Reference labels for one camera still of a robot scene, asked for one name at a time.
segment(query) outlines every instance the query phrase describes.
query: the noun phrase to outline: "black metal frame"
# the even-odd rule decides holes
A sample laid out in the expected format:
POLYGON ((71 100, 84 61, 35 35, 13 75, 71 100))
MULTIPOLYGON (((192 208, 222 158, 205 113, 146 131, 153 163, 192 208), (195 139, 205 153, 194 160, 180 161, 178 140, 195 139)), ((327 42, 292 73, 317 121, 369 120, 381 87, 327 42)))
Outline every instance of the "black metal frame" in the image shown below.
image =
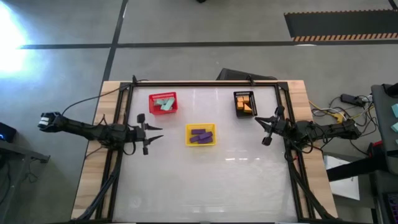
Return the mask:
MULTIPOLYGON (((208 81, 208 82, 136 82, 136 83, 121 83, 119 95, 118 95, 118 101, 116 103, 116 110, 115 110, 115 115, 114 115, 114 123, 118 122, 119 120, 119 115, 121 112, 121 107, 122 107, 122 100, 124 93, 127 92, 127 105, 124 111, 124 119, 123 119, 123 124, 127 124, 128 119, 129 119, 129 113, 130 113, 130 107, 131 107, 131 101, 132 101, 132 93, 134 87, 157 87, 157 86, 251 86, 251 82, 223 82, 223 81, 208 81)), ((277 104, 281 105, 282 104, 282 97, 280 94, 280 91, 284 91, 285 99, 286 99, 286 104, 287 104, 287 111, 289 114, 289 119, 294 120, 294 114, 293 114, 293 107, 292 107, 292 102, 290 99, 290 94, 289 94, 289 88, 287 82, 259 82, 255 83, 256 86, 269 86, 273 87, 275 89, 275 94, 277 97, 277 104)), ((287 147, 285 147, 286 152, 291 155, 291 150, 287 147)), ((111 161, 112 161, 112 155, 113 155, 113 150, 108 150, 108 153, 106 155, 106 161, 105 161, 105 166, 104 166, 104 172, 103 172, 103 181, 102 184, 106 181, 106 179, 109 176, 110 173, 110 168, 111 168, 111 161)), ((298 155, 298 166, 300 169, 300 175, 303 177, 305 183, 308 185, 308 180, 307 180, 307 174, 305 172, 305 166, 304 166, 304 160, 302 157, 301 152, 297 153, 298 155)), ((123 151, 118 150, 117 154, 117 161, 116 164, 119 164, 121 162, 121 159, 123 157, 123 151)), ((118 189, 118 180, 117 178, 114 183, 113 187, 111 190, 111 200, 109 202, 109 208, 108 208, 108 214, 106 219, 107 220, 112 220, 113 218, 113 212, 114 212, 114 204, 116 201, 116 192, 118 189)), ((302 211, 302 206, 301 206, 301 201, 299 197, 299 190, 296 181, 293 179, 292 174, 290 173, 290 180, 292 184, 292 191, 293 191, 293 196, 294 196, 294 202, 295 202, 295 208, 296 208, 296 213, 297 213, 297 218, 298 220, 301 220, 303 218, 303 211, 302 211)), ((307 203, 307 208, 308 208, 308 214, 310 215, 310 218, 315 218, 313 207, 311 203, 309 203, 309 200, 306 198, 306 203, 307 203)), ((98 206, 96 210, 96 219, 101 219, 102 218, 102 210, 103 210, 103 201, 98 206)))
MULTIPOLYGON (((134 81, 133 83, 121 83, 120 85, 120 91, 118 95, 118 101, 116 103, 116 111, 114 115, 114 122, 117 122, 119 120, 119 115, 121 112, 121 107, 122 107, 122 100, 125 92, 128 93, 127 95, 127 105, 124 110, 124 118, 123 118, 123 124, 127 124, 128 119, 129 119, 129 113, 130 113, 130 107, 131 107, 131 102, 132 102, 132 93, 133 89, 135 87, 160 87, 160 86, 269 86, 269 87, 274 87, 275 89, 275 94, 277 98, 277 104, 282 105, 282 97, 280 94, 280 91, 284 91, 285 99, 286 99, 286 105, 287 105, 287 112, 289 114, 289 119, 293 122, 295 122, 294 118, 294 113, 293 113, 293 106, 292 102, 290 99, 290 93, 289 93, 289 87, 287 82, 267 82, 267 81, 262 81, 262 82, 249 82, 249 81, 200 81, 200 82, 137 82, 134 81)), ((286 146, 286 141, 285 141, 285 151, 288 156, 292 156, 292 150, 289 149, 286 146)), ((123 149, 116 149, 118 150, 117 158, 116 158, 116 164, 115 167, 118 169, 121 168, 121 166, 118 166, 118 164, 121 163, 122 161, 122 156, 123 156, 123 149)), ((357 222, 346 222, 343 220, 339 219, 317 219, 315 217, 315 212, 314 212, 314 206, 315 204, 318 204, 317 206, 322 206, 317 202, 316 198, 314 195, 311 195, 309 191, 309 186, 308 186, 308 179, 307 179, 307 174, 305 172, 305 166, 304 166, 304 160, 303 160, 303 155, 301 152, 297 152, 297 163, 298 163, 298 168, 299 171, 296 170, 294 163, 288 162, 288 167, 289 167, 289 174, 290 174, 290 181, 292 184, 292 193, 293 193, 293 198, 294 198, 294 203, 295 203, 295 209, 296 209, 296 214, 297 214, 297 220, 298 222, 302 223, 313 223, 313 224, 365 224, 365 223, 357 223, 357 222), (305 218, 303 215, 303 210, 302 210, 302 205, 300 201, 300 196, 299 196, 299 187, 298 187, 298 181, 302 183, 302 186, 306 188, 306 191, 309 193, 305 195, 305 200, 307 203, 307 209, 308 209, 308 218, 305 218)), ((103 179, 106 180, 108 178, 110 168, 111 168, 111 160, 112 160, 112 151, 108 151, 109 156, 107 155, 106 157, 106 163, 105 163, 105 170, 103 173, 103 179)), ((113 182, 113 187, 111 190, 111 200, 109 202, 109 208, 108 208, 108 214, 106 218, 102 218, 102 209, 103 209, 103 202, 101 203, 101 206, 97 208, 96 216, 94 220, 80 220, 82 223, 85 222, 90 222, 90 223, 103 223, 104 220, 106 220, 108 223, 112 223, 113 219, 113 212, 114 212, 114 204, 116 201, 116 192, 118 189, 118 178, 113 182)))

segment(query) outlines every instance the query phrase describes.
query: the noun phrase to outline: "electronic device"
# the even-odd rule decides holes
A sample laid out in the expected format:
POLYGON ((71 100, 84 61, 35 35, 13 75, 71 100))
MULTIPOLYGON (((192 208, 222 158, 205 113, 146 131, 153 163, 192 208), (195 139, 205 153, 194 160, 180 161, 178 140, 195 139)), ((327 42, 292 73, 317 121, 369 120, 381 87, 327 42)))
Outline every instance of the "electronic device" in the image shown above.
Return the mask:
POLYGON ((367 102, 363 101, 363 99, 361 97, 352 96, 352 95, 348 95, 348 94, 341 94, 340 101, 343 103, 349 103, 351 105, 361 106, 361 107, 364 107, 367 103, 367 102))
POLYGON ((398 224, 398 192, 383 195, 391 223, 398 224))
POLYGON ((17 130, 0 122, 0 140, 12 143, 17 130))

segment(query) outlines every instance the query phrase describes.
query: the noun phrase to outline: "black basket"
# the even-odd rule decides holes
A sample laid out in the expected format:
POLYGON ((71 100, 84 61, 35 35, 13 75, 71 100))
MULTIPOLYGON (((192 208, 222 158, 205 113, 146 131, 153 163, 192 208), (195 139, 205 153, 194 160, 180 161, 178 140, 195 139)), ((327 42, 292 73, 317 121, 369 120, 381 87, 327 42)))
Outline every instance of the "black basket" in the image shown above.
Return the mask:
POLYGON ((253 116, 257 116, 257 108, 256 108, 256 101, 254 100, 254 93, 253 91, 237 91, 234 92, 234 101, 235 101, 235 110, 236 110, 236 116, 239 118, 252 118, 253 116), (236 108, 236 103, 238 102, 238 97, 239 96, 247 96, 249 95, 250 99, 250 108, 252 109, 252 113, 245 113, 243 110, 238 110, 236 108))

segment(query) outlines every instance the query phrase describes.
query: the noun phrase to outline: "concrete floor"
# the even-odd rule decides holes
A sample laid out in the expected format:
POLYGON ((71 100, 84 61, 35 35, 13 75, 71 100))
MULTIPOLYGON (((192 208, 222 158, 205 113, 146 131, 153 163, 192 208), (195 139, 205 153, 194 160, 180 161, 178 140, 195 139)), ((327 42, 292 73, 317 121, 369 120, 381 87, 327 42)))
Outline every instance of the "concrete floor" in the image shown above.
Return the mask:
MULTIPOLYGON (((109 49, 13 50, 21 44, 108 44, 112 42, 122 0, 9 0, 0 3, 0 122, 15 127, 16 143, 51 160, 32 166, 40 179, 24 183, 20 209, 10 223, 61 222, 70 218, 87 141, 67 133, 41 133, 41 112, 98 94, 109 49)), ((389 9, 387 0, 130 0, 119 43, 193 41, 289 41, 283 13, 389 9)), ((205 47, 117 49, 110 80, 132 75, 150 80, 214 80, 222 68, 280 80, 305 80, 308 97, 325 107, 341 93, 368 95, 370 86, 395 83, 397 45, 205 47)), ((96 101, 66 114, 92 122, 96 101)), ((332 119, 316 119, 320 124, 332 119)), ((365 149, 379 133, 355 141, 365 149)), ((361 157, 348 141, 336 139, 327 152, 361 157)), ((368 186, 362 187, 366 195, 368 186)), ((362 212, 345 209, 339 216, 363 221, 362 212)))

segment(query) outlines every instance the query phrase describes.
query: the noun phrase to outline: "desk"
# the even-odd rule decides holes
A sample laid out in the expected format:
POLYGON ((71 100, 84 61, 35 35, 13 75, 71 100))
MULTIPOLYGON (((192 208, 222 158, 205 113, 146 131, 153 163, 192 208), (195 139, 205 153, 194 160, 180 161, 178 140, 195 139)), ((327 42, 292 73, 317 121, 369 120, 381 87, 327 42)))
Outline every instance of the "desk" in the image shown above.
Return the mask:
MULTIPOLYGON (((224 82, 242 82, 242 81, 224 81, 224 82)), ((300 120, 312 120, 312 114, 310 105, 308 103, 307 92, 305 85, 302 80, 292 81, 275 81, 275 82, 288 82, 290 98, 292 101, 293 111, 296 121, 300 120)), ((111 90, 119 88, 122 82, 104 82, 101 90, 101 94, 107 93, 111 90)), ((112 121, 115 114, 116 101, 118 98, 118 92, 108 94, 99 99, 96 115, 95 124, 99 122, 103 114, 107 121, 112 121)), ((124 111, 126 106, 127 96, 122 99, 122 108, 120 111, 124 111)), ((123 116, 120 116, 119 122, 121 123, 123 116)), ((87 148, 87 154, 99 148, 98 142, 89 142, 87 148)), ((308 182, 312 192, 315 194, 319 202, 327 209, 327 211, 337 217, 335 203, 331 194, 328 177, 326 175, 325 165, 323 163, 323 156, 320 151, 313 151, 311 154, 303 155, 305 168, 307 172, 308 182)), ((76 193, 75 204, 72 211, 71 218, 76 218, 81 215, 87 206, 94 199, 98 193, 101 185, 101 179, 104 171, 104 164, 106 160, 106 150, 100 150, 92 154, 83 165, 83 170, 80 177, 80 183, 76 193)), ((108 211, 110 190, 105 198, 105 204, 103 207, 103 217, 106 216, 108 211)), ((303 207, 304 217, 308 217, 308 211, 306 211, 305 197, 300 193, 300 201, 303 207)))

